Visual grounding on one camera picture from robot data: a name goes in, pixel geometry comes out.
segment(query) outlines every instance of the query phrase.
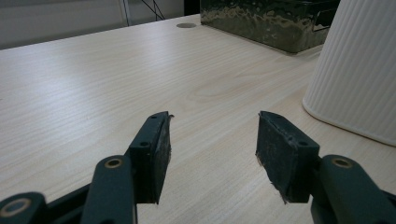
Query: table surface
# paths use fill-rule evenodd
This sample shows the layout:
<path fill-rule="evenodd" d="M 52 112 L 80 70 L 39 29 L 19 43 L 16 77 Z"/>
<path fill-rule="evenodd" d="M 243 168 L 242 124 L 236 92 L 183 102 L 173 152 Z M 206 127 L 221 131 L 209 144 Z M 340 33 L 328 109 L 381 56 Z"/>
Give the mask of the table surface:
<path fill-rule="evenodd" d="M 194 28 L 177 24 L 193 22 Z M 261 110 L 359 162 L 396 193 L 396 148 L 323 123 L 302 107 L 321 47 L 290 56 L 200 25 L 198 15 L 0 51 L 0 200 L 51 202 L 123 154 L 146 118 L 169 111 L 172 160 L 140 223 L 312 223 L 283 204 L 255 157 Z"/>

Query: white cylindrical object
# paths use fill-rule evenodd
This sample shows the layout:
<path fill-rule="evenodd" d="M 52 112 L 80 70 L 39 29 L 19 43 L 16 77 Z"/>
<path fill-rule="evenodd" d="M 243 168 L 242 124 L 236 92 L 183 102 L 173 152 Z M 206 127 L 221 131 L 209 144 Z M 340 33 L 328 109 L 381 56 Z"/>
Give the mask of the white cylindrical object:
<path fill-rule="evenodd" d="M 396 146 L 396 1 L 341 1 L 303 105 L 317 119 Z"/>

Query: white wall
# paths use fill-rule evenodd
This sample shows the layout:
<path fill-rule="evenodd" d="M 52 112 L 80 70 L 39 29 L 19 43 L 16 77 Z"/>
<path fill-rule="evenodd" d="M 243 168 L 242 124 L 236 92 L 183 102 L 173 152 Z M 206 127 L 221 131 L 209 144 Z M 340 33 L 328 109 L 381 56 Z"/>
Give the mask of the white wall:
<path fill-rule="evenodd" d="M 152 0 L 145 1 L 154 9 Z M 166 19 L 184 16 L 184 0 L 156 0 L 155 2 Z M 132 25 L 155 21 L 155 14 L 141 0 L 128 0 L 128 5 Z"/>
<path fill-rule="evenodd" d="M 119 0 L 0 0 L 0 49 L 123 26 Z"/>

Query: metal screw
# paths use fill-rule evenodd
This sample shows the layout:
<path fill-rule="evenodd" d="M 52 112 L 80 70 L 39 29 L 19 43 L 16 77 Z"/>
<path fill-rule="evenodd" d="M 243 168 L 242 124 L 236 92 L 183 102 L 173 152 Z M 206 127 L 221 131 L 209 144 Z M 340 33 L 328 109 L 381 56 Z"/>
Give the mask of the metal screw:
<path fill-rule="evenodd" d="M 332 159 L 332 164 L 334 164 L 336 166 L 339 166 L 341 168 L 346 168 L 346 169 L 351 168 L 353 166 L 350 161 L 347 161 L 347 160 L 342 159 L 342 158 L 334 158 L 334 159 Z"/>
<path fill-rule="evenodd" d="M 32 201 L 27 198 L 16 199 L 6 204 L 6 206 L 0 210 L 0 217 L 13 217 L 26 210 L 31 203 Z"/>
<path fill-rule="evenodd" d="M 120 159 L 112 159 L 105 163 L 105 167 L 109 169 L 114 169 L 122 165 L 122 160 Z"/>

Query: light wood grain tabletop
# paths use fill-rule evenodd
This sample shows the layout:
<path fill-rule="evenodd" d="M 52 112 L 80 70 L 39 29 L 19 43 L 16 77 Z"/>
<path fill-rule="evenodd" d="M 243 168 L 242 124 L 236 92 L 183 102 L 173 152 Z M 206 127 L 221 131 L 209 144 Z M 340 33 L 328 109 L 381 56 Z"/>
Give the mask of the light wood grain tabletop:
<path fill-rule="evenodd" d="M 395 147 L 304 111 L 320 50 L 287 55 L 198 15 L 1 50 L 0 200 L 40 191 L 51 202 L 88 184 L 97 162 L 123 154 L 165 110 L 172 160 L 160 204 L 137 206 L 140 223 L 312 223 L 310 204 L 283 204 L 257 162 L 261 110 L 395 194 Z"/>

